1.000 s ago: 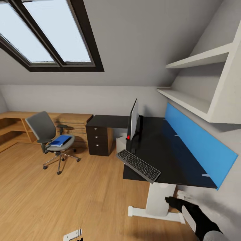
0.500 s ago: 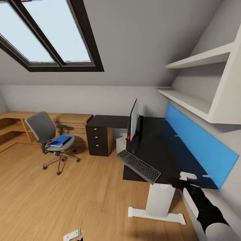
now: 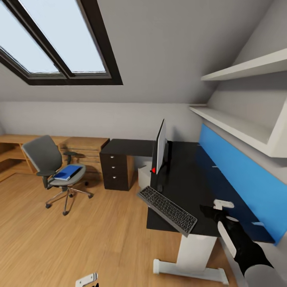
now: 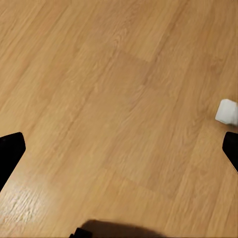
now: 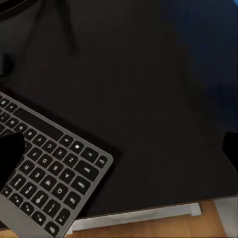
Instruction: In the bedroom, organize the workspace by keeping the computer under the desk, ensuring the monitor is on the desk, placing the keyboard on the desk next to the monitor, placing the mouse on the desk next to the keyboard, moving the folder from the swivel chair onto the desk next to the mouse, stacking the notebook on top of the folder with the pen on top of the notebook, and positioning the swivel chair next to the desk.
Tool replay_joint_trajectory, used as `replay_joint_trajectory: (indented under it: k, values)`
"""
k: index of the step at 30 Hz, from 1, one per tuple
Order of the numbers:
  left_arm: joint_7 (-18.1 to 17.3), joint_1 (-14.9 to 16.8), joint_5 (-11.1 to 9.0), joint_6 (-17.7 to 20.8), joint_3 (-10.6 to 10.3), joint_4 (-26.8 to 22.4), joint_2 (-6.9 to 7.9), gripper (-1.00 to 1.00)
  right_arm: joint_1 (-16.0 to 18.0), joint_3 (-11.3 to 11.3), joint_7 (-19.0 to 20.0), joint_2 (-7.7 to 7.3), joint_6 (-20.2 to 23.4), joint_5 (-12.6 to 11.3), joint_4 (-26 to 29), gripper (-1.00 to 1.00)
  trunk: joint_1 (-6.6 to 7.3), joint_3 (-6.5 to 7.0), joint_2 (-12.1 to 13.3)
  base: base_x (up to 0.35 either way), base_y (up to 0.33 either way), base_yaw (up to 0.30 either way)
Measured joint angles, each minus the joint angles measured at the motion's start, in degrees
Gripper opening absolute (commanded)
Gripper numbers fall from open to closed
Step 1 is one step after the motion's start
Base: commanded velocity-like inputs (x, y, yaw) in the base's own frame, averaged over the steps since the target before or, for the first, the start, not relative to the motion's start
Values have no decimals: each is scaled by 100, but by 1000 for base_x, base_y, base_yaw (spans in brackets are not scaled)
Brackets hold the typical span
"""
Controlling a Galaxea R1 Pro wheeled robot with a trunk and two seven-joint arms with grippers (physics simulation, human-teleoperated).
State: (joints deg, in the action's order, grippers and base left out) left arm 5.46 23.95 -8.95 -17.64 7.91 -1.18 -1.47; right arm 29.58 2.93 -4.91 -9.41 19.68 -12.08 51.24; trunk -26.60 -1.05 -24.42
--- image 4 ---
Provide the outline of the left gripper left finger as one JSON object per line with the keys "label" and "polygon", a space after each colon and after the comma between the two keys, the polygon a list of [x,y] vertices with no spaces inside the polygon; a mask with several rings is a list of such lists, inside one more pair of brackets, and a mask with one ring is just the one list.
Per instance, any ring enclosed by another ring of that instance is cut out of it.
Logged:
{"label": "left gripper left finger", "polygon": [[25,151],[21,132],[0,137],[0,192]]}

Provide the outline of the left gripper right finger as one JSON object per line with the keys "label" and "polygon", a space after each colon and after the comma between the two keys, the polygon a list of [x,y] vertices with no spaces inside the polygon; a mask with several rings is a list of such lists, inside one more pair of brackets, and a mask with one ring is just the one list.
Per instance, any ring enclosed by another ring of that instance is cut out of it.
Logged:
{"label": "left gripper right finger", "polygon": [[227,132],[223,141],[222,149],[238,171],[238,134]]}

